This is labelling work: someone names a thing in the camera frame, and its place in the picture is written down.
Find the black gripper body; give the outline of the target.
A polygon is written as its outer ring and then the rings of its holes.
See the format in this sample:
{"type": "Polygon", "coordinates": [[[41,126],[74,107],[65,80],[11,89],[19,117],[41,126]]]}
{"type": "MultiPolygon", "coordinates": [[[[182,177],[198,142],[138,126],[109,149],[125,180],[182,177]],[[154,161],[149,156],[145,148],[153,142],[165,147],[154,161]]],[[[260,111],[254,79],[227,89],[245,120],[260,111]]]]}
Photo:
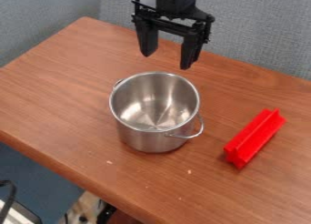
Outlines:
{"type": "Polygon", "coordinates": [[[202,34],[202,43],[210,41],[215,17],[197,7],[197,0],[131,0],[135,16],[154,22],[158,33],[165,31],[185,37],[191,31],[202,34]]]}

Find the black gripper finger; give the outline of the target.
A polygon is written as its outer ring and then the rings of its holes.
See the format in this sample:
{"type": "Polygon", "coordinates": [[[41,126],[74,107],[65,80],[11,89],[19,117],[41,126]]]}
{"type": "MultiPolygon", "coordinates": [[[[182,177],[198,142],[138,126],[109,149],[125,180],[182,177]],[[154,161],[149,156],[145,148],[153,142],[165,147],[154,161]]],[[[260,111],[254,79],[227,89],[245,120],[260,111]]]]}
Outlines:
{"type": "Polygon", "coordinates": [[[181,68],[186,70],[191,67],[199,57],[202,49],[202,34],[191,31],[183,38],[181,68]]]}
{"type": "Polygon", "coordinates": [[[142,54],[150,56],[158,50],[158,29],[153,21],[135,16],[137,35],[142,54]]]}

